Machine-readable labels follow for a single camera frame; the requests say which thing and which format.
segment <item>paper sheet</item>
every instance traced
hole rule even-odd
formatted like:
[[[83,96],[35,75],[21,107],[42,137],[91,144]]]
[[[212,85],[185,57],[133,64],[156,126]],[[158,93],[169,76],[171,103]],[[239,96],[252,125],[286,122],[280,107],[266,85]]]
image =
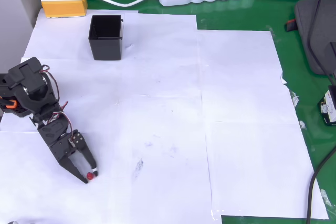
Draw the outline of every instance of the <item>paper sheet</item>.
[[[214,214],[305,218],[313,169],[271,33],[197,40]],[[328,219],[317,182],[312,218]]]
[[[5,114],[0,156],[10,155],[11,174],[0,193],[13,203],[0,212],[0,221],[214,223],[196,18],[126,14],[125,20],[121,61],[40,58],[58,82],[60,103],[69,101],[65,112],[84,134],[100,175],[87,189],[57,164],[29,118]],[[62,57],[71,58],[72,51]],[[18,152],[19,144],[25,146]],[[23,183],[28,176],[34,178]],[[37,190],[39,197],[33,196]]]
[[[211,208],[217,219],[305,218],[313,170],[271,34],[198,31],[197,58],[195,16],[124,19],[122,60],[115,62],[94,61],[79,46],[87,35],[74,44],[57,36],[61,48],[44,46],[53,35],[38,21],[25,56],[51,66],[100,175],[88,189],[58,166],[29,118],[5,114],[0,156],[10,160],[11,175],[0,193],[11,204],[0,221],[204,224],[213,222]],[[104,107],[93,110],[102,99]],[[328,218],[317,183],[312,217]]]
[[[121,15],[137,10],[88,10],[85,17],[46,18],[44,10],[38,14],[24,57],[39,59],[93,60],[89,44],[89,30],[93,15]]]

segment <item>pencil mark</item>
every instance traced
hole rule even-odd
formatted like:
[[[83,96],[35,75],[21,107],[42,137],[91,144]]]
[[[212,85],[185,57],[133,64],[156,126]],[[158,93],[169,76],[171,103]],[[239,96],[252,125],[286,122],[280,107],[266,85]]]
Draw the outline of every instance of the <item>pencil mark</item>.
[[[146,147],[151,147],[151,146],[153,146],[153,143],[152,142],[147,142],[147,143],[145,143],[145,146]]]
[[[133,181],[135,181],[136,178],[139,176],[142,167],[143,167],[143,161],[142,159],[140,159],[139,162],[136,164],[136,167],[133,173]]]
[[[168,152],[168,156],[169,157],[172,157],[172,158],[175,158],[175,155],[177,153],[179,149],[176,148],[174,145],[170,148],[169,152]]]

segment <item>small red ball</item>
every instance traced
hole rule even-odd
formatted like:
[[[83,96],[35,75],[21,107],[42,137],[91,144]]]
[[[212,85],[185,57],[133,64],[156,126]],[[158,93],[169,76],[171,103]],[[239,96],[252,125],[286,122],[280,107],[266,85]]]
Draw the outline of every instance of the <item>small red ball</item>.
[[[87,173],[86,177],[88,178],[88,180],[92,180],[93,179],[93,173]]]

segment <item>green table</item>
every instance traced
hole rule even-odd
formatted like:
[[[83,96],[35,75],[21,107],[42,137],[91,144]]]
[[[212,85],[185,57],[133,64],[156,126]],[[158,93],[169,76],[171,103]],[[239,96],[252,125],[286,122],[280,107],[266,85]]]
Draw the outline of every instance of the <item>green table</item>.
[[[130,3],[135,0],[113,1]],[[88,0],[88,4],[89,9],[128,9],[147,14],[196,15],[198,29],[271,31],[283,69],[283,78],[288,83],[287,87],[299,96],[296,113],[298,119],[306,124],[307,129],[302,130],[302,133],[313,166],[317,167],[336,145],[336,127],[325,126],[317,108],[318,101],[328,89],[328,79],[312,73],[309,69],[298,31],[286,33],[284,29],[285,22],[295,18],[294,6],[297,1],[299,0],[227,0],[164,7],[157,0],[147,0],[128,8],[113,6],[100,0]],[[326,191],[331,202],[331,206],[326,205],[330,220],[313,220],[312,223],[336,223],[334,205],[336,204],[336,155],[322,169],[318,175],[318,182],[320,189]],[[223,216],[222,220],[223,223],[243,224],[305,222],[304,219],[229,216]]]

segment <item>robotic arm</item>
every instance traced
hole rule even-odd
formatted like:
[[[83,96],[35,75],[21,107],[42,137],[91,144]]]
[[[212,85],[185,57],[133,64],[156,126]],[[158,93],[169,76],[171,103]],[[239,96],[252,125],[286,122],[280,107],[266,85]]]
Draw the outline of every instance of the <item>robotic arm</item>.
[[[71,122],[63,112],[66,104],[59,105],[59,93],[56,99],[49,76],[53,80],[54,78],[48,72],[49,67],[44,69],[45,67],[47,66],[42,66],[33,57],[11,68],[7,74],[0,74],[0,109],[20,118],[33,114],[33,118],[30,118],[32,123],[37,125],[37,131],[59,165],[88,183],[69,156],[76,150],[83,154],[93,172],[88,173],[88,179],[98,175],[96,161],[82,134],[78,130],[72,130]]]

